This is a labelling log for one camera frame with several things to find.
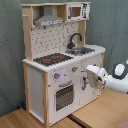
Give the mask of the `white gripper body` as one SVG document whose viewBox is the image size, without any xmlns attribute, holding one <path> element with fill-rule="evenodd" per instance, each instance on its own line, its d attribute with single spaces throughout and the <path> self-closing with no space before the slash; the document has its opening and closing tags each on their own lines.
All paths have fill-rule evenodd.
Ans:
<svg viewBox="0 0 128 128">
<path fill-rule="evenodd" d="M 99 68 L 98 66 L 88 65 L 86 67 L 86 72 L 90 86 L 95 89 L 105 88 L 105 79 L 108 76 L 107 71 L 104 68 Z"/>
</svg>

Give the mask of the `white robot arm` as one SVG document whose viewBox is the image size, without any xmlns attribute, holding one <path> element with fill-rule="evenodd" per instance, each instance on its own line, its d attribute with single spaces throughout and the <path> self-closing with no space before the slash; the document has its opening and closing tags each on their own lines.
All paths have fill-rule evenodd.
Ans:
<svg viewBox="0 0 128 128">
<path fill-rule="evenodd" d="M 88 80 L 95 89 L 111 89 L 113 91 L 128 94 L 128 61 L 116 63 L 112 74 L 109 75 L 105 68 L 88 65 L 86 68 Z"/>
</svg>

